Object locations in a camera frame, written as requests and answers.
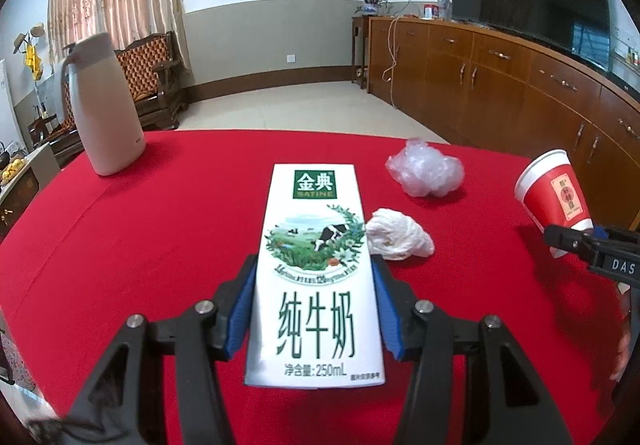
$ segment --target potted plant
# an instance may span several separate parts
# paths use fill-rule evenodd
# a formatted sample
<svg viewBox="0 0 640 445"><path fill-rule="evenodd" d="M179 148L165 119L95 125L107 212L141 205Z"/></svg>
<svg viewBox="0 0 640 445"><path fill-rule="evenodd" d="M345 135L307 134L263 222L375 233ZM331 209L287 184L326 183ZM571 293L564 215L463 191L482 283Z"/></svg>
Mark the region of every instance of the potted plant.
<svg viewBox="0 0 640 445"><path fill-rule="evenodd" d="M389 0L363 0L356 12L362 12L363 16L380 15L380 6L386 5Z"/></svg>

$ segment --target baseboard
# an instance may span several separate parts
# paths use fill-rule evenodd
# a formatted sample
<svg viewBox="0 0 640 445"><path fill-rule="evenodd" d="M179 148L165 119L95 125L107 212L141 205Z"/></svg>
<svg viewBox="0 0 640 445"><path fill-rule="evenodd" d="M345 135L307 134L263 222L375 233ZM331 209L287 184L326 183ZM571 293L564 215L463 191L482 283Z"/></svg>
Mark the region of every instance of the baseboard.
<svg viewBox="0 0 640 445"><path fill-rule="evenodd" d="M233 95L245 91L312 84L316 82L338 82L351 80L351 66L318 66L314 68L292 68L240 75L228 79L205 82L183 89L184 98L190 104L201 100Z"/></svg>

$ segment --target cow illustration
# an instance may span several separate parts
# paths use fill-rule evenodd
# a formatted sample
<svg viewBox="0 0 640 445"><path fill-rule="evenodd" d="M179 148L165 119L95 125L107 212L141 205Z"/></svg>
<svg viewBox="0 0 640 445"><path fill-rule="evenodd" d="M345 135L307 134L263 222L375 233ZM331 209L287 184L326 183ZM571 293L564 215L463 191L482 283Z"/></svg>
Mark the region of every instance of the cow illustration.
<svg viewBox="0 0 640 445"><path fill-rule="evenodd" d="M311 244L314 245L314 251L322 250L329 241L335 241L347 231L347 225L328 225L322 229L322 234Z"/></svg>

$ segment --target white thermos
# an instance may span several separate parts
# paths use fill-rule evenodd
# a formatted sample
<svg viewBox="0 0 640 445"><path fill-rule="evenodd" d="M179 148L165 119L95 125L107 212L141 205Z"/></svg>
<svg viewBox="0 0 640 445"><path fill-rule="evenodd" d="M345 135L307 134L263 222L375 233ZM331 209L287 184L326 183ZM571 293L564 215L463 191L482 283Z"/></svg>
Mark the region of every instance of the white thermos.
<svg viewBox="0 0 640 445"><path fill-rule="evenodd" d="M69 70L71 109L94 170L108 176L145 150L145 136L109 34L80 40L60 65Z"/></svg>

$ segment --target white milk carton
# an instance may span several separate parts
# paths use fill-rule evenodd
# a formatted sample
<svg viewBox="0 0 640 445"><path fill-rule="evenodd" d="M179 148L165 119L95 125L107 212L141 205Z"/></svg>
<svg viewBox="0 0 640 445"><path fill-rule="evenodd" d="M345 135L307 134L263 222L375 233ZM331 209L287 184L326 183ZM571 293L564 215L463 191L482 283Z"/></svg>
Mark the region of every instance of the white milk carton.
<svg viewBox="0 0 640 445"><path fill-rule="evenodd" d="M245 383L385 382L353 165L275 165L258 254Z"/></svg>

